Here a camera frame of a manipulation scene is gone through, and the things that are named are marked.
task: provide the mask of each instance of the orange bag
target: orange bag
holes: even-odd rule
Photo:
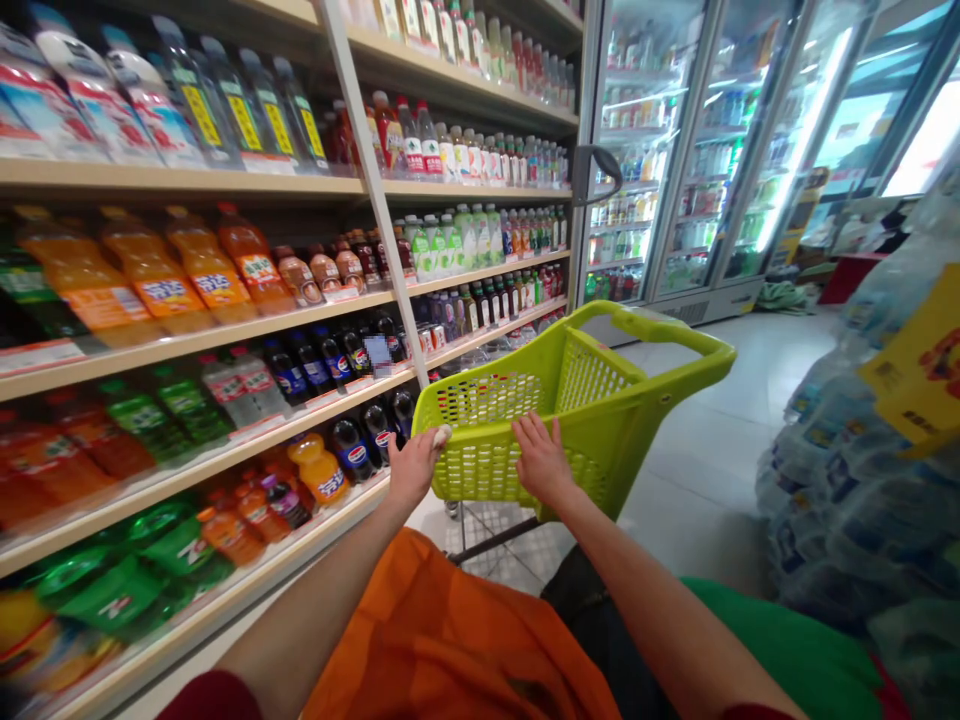
[[[546,602],[474,577],[404,528],[304,708],[331,717],[620,717]]]

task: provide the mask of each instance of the refrigerator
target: refrigerator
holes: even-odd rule
[[[607,298],[691,325],[752,309],[876,0],[603,0],[578,304]],[[626,336],[591,332],[608,344]]]

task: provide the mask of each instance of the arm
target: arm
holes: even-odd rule
[[[430,487],[440,453],[436,429],[403,452],[390,438],[390,489],[360,525],[303,574],[214,669],[238,676],[265,720],[296,720],[363,597],[390,541]]]
[[[726,625],[577,487],[556,418],[552,438],[534,413],[513,430],[521,484],[576,537],[681,717],[717,718],[751,703],[804,717]]]

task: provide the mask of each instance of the shopping cart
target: shopping cart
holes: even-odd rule
[[[678,343],[702,357],[647,377],[580,330],[599,315],[609,315],[614,327],[638,340]],[[516,502],[536,510],[535,517],[451,559],[460,564],[555,519],[520,485],[512,420],[536,410],[549,427],[559,417],[577,484],[615,519],[660,422],[681,400],[722,380],[735,358],[733,347],[679,320],[652,319],[595,300],[510,355],[428,387],[417,403],[414,433],[444,423],[453,427],[433,475],[437,497]]]

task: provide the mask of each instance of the tiled floor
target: tiled floor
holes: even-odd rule
[[[634,483],[619,524],[679,575],[707,577],[765,594],[762,528],[753,482],[760,453],[783,424],[786,401],[807,369],[833,345],[832,314],[751,314],[698,328],[737,348],[730,374],[667,416]],[[693,360],[676,345],[637,343],[618,351],[656,375]],[[432,494],[410,519],[448,552],[510,527],[530,511],[465,503],[464,525]],[[464,569],[539,594],[573,545],[551,523],[468,561]]]

